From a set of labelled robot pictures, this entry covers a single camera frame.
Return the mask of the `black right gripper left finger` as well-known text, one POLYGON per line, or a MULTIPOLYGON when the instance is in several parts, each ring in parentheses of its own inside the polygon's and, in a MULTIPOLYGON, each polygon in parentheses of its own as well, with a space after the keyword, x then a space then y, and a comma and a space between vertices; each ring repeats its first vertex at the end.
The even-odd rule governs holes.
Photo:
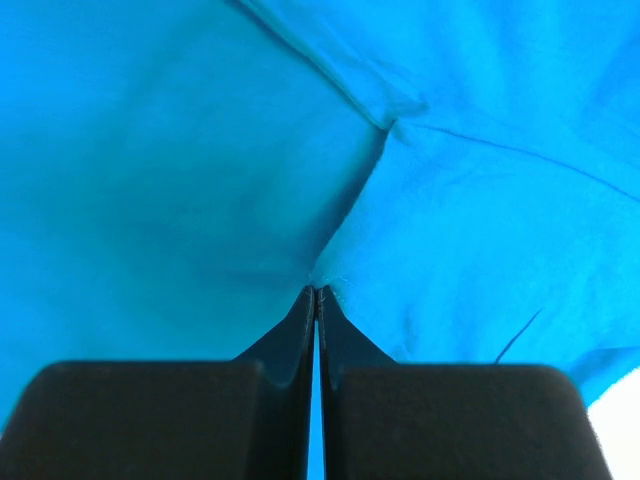
POLYGON ((5 479, 303 479, 314 291, 227 361, 65 361, 24 389, 5 479))

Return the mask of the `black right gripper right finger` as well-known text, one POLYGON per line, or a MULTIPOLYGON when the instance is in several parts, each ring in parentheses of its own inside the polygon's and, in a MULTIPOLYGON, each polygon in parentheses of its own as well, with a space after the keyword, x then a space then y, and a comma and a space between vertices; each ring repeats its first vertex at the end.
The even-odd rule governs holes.
POLYGON ((410 364, 317 292, 329 479, 607 479, 583 400, 540 365, 410 364))

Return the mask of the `teal t shirt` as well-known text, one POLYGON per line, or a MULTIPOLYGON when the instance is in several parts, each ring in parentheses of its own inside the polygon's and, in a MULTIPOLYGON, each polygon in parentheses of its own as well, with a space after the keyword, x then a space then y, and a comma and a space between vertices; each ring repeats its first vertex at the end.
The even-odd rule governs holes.
POLYGON ((65 361, 227 361, 314 291, 392 360, 639 364, 635 1, 5 1, 1 439, 65 361))

